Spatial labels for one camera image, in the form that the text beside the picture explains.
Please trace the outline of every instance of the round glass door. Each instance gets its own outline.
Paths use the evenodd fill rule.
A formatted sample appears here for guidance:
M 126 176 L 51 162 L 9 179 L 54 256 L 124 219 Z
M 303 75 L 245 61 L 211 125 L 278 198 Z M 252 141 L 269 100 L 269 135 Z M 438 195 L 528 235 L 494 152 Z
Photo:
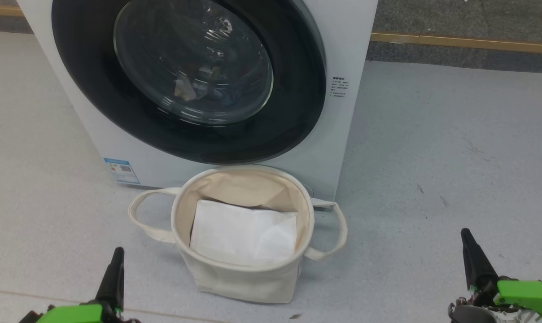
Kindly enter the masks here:
M 132 0 L 114 27 L 127 77 L 165 114 L 217 127 L 259 112 L 273 90 L 254 31 L 210 0 Z

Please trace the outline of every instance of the blue and white sticker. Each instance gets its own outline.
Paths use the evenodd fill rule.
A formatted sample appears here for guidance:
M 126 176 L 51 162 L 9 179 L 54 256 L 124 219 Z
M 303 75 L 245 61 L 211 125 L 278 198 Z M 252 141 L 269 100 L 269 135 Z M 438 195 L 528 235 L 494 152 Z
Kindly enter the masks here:
M 140 180 L 137 179 L 137 176 L 133 172 L 129 161 L 110 158 L 104 158 L 103 160 L 105 160 L 105 163 L 109 167 L 109 170 L 111 170 L 111 174 L 114 175 L 117 182 L 127 184 L 140 183 Z

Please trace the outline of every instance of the white washing machine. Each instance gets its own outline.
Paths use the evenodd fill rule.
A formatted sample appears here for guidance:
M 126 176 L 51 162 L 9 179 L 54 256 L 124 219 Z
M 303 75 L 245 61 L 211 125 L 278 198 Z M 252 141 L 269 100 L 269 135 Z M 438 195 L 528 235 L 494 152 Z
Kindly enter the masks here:
M 280 168 L 334 199 L 377 0 L 18 0 L 120 183 Z

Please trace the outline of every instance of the speckled floor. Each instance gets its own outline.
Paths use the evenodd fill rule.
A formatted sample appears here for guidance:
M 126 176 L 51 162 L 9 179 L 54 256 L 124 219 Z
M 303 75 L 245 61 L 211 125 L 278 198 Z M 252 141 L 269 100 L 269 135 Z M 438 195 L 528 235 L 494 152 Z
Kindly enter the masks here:
M 0 33 L 1 323 L 91 299 L 118 245 L 148 323 L 445 322 L 467 294 L 463 227 L 499 274 L 542 279 L 542 74 L 367 62 L 337 193 L 349 241 L 304 264 L 287 305 L 197 292 L 128 220 L 139 192 L 113 182 L 33 35 Z M 141 211 L 168 227 L 171 202 Z M 334 243 L 330 220 L 313 246 Z

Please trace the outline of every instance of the washing machine door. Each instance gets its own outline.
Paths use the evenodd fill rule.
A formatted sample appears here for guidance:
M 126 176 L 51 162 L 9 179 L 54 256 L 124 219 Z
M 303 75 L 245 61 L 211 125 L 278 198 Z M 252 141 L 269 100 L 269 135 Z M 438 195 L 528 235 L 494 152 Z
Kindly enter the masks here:
M 53 0 L 54 39 L 86 97 L 166 153 L 281 155 L 323 108 L 322 45 L 292 0 Z

